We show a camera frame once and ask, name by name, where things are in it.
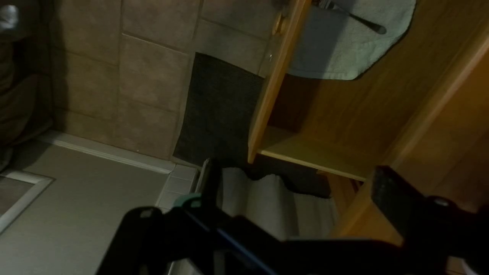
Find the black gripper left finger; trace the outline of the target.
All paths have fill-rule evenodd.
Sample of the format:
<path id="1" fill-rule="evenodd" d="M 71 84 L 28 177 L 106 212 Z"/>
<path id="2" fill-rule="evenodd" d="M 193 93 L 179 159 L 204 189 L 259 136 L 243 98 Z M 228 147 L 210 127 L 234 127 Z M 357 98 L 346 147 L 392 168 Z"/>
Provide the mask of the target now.
<path id="1" fill-rule="evenodd" d="M 156 206 L 129 211 L 120 223 L 97 275 L 167 275 L 179 260 L 190 260 L 205 275 L 214 273 L 207 231 L 185 209 Z"/>

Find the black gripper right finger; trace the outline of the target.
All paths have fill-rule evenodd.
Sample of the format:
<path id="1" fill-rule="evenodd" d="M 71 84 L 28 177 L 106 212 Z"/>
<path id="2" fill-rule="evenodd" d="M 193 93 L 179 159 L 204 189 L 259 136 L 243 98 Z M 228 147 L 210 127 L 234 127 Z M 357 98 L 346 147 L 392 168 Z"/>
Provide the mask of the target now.
<path id="1" fill-rule="evenodd" d="M 375 168 L 372 200 L 404 237 L 401 266 L 408 275 L 447 275 L 451 257 L 489 275 L 489 205 L 476 212 L 441 195 L 424 195 L 390 166 Z"/>

